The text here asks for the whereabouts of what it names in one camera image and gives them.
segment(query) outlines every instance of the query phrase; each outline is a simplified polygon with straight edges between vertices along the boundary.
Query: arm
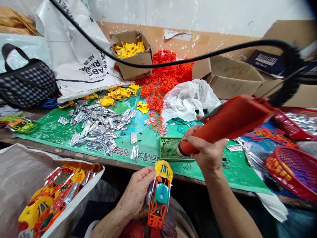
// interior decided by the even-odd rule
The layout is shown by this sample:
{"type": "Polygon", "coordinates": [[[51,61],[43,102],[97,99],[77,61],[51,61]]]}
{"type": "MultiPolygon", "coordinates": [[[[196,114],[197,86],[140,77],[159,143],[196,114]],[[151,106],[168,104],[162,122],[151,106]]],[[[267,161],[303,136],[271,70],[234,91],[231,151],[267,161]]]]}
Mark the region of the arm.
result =
{"type": "Polygon", "coordinates": [[[133,217],[141,211],[147,189],[155,178],[154,167],[145,167],[135,172],[120,201],[109,214],[92,230],[91,238],[116,238],[133,217]]]}
{"type": "Polygon", "coordinates": [[[212,209],[223,237],[262,237],[253,219],[231,191],[222,171],[222,155],[227,144],[223,139],[215,144],[192,136],[202,125],[188,129],[183,140],[199,150],[194,155],[204,175],[212,209]]]}

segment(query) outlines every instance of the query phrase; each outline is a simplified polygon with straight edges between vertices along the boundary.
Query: wooden table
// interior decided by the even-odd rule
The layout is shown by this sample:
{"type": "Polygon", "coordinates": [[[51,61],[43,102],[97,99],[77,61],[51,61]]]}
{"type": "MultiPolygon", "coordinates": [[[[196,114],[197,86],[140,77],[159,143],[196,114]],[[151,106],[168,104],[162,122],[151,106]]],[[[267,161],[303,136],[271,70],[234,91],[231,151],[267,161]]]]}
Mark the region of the wooden table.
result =
{"type": "MultiPolygon", "coordinates": [[[[49,112],[49,110],[34,109],[34,110],[30,110],[30,111],[25,112],[25,116],[30,117],[30,118],[35,119],[35,120],[38,120],[41,117],[43,117],[44,115],[46,115],[48,112],[49,112]]],[[[22,144],[28,148],[38,149],[38,150],[46,151],[46,152],[49,152],[52,154],[57,154],[63,158],[79,159],[79,160],[84,160],[84,161],[88,161],[88,162],[92,162],[92,163],[100,163],[100,164],[104,164],[104,165],[116,166],[116,167],[121,167],[121,168],[125,168],[125,169],[140,170],[142,168],[142,166],[136,165],[136,164],[129,164],[129,163],[124,163],[124,162],[120,162],[120,161],[116,161],[116,160],[111,160],[111,159],[92,156],[92,155],[88,155],[88,154],[73,152],[70,150],[60,149],[60,148],[57,148],[54,146],[41,144],[41,143],[34,142],[31,140],[25,140],[25,139],[21,139],[18,137],[13,137],[12,133],[6,129],[0,129],[0,143],[2,143],[3,145],[7,145],[7,146],[19,143],[19,144],[22,144]]],[[[191,183],[195,183],[195,184],[200,184],[200,185],[206,185],[206,183],[204,181],[189,178],[189,177],[182,176],[182,175],[175,174],[174,179],[186,181],[186,182],[191,182],[191,183]]],[[[242,194],[242,195],[256,197],[256,194],[253,192],[247,192],[247,191],[233,189],[233,188],[232,188],[232,191],[235,193],[242,194]]],[[[289,198],[289,197],[285,197],[285,196],[281,196],[281,195],[278,195],[278,197],[279,197],[280,201],[283,202],[284,204],[293,205],[296,207],[301,207],[301,208],[306,208],[306,209],[311,209],[311,210],[317,210],[317,205],[310,204],[306,201],[294,199],[294,198],[289,198]]]]}

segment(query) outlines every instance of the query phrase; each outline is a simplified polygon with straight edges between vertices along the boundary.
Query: hand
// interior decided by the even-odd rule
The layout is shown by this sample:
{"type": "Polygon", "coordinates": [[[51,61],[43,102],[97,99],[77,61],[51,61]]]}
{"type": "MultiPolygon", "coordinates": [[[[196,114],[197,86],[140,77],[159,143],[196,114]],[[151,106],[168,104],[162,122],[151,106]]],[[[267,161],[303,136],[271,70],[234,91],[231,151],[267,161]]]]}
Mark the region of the hand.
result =
{"type": "Polygon", "coordinates": [[[222,171],[222,155],[224,148],[227,145],[227,140],[222,139],[214,144],[205,141],[202,138],[192,136],[202,125],[195,125],[190,127],[183,135],[182,140],[186,140],[191,143],[192,146],[199,150],[198,153],[194,154],[194,159],[198,163],[201,171],[204,172],[215,172],[222,171]]]}
{"type": "Polygon", "coordinates": [[[131,219],[141,211],[150,183],[154,180],[156,170],[154,167],[145,167],[134,174],[125,189],[116,209],[131,219]]]}

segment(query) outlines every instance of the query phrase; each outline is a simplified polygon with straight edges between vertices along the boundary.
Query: black power cord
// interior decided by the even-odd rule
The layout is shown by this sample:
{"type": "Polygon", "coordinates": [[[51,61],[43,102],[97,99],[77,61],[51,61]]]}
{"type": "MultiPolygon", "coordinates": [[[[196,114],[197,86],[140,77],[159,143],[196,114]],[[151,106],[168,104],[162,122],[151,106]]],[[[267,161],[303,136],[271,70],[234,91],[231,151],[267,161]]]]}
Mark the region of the black power cord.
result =
{"type": "Polygon", "coordinates": [[[234,50],[239,50],[247,47],[254,47],[254,46],[275,46],[278,48],[281,48],[283,53],[283,59],[284,59],[284,67],[285,67],[285,78],[288,78],[287,83],[283,83],[282,88],[280,88],[275,94],[274,97],[270,98],[269,103],[274,107],[280,107],[285,102],[287,102],[297,91],[301,78],[300,72],[301,68],[304,67],[304,61],[301,59],[299,52],[296,47],[291,46],[285,41],[281,40],[258,40],[258,41],[251,41],[246,42],[234,46],[230,46],[221,50],[217,50],[214,52],[210,52],[204,55],[200,55],[194,58],[180,60],[180,61],[174,61],[164,64],[154,64],[154,65],[140,65],[140,64],[133,64],[128,63],[125,61],[120,60],[116,56],[113,56],[111,53],[104,50],[100,45],[98,45],[94,40],[92,40],[84,31],[83,29],[62,9],[62,7],[55,1],[55,0],[49,0],[65,17],[66,19],[98,50],[100,50],[102,53],[107,55],[109,58],[120,62],[122,64],[125,64],[127,66],[131,66],[134,68],[161,68],[161,67],[167,67],[167,66],[173,66],[173,65],[179,65],[184,63],[190,63],[198,60],[203,60],[212,56],[220,55],[223,53],[227,53],[234,50]]]}

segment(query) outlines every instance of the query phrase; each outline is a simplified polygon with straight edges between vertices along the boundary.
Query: green plastic tray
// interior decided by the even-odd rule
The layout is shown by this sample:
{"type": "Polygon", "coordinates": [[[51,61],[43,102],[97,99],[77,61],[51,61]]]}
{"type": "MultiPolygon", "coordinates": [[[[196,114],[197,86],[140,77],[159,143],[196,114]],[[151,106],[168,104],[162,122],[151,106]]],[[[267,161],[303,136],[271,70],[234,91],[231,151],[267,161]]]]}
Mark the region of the green plastic tray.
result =
{"type": "Polygon", "coordinates": [[[159,157],[161,160],[166,161],[178,161],[178,162],[194,162],[194,158],[184,157],[180,158],[176,154],[176,149],[178,148],[178,144],[181,142],[182,138],[179,137],[160,137],[160,149],[159,149],[159,157]]]}

